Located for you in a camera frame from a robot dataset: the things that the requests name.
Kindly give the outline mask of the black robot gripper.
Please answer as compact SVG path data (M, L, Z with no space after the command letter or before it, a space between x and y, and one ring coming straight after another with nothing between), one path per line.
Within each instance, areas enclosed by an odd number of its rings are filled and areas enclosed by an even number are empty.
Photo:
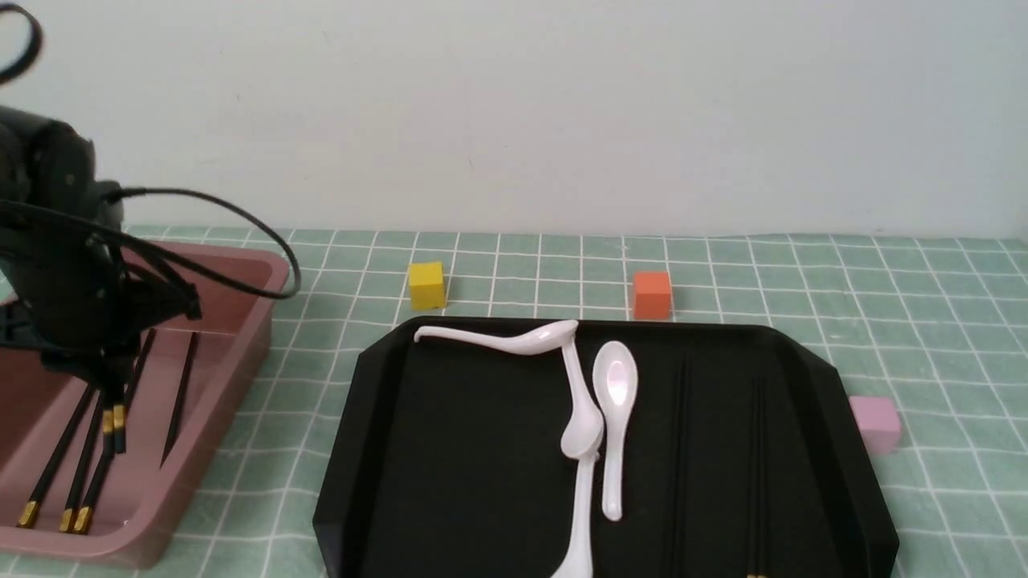
M84 381L110 409L128 409L142 336L177 317L201 318L195 284L117 244L2 204L2 273L15 299L2 308L2 346L39 352L45 369Z

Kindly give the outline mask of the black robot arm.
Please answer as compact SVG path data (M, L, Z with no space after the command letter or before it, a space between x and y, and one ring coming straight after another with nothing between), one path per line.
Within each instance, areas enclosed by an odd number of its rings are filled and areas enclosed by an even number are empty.
M142 333L201 315L193 284L122 234L118 183L95 177L91 141L65 122L2 110L2 345L124 405Z

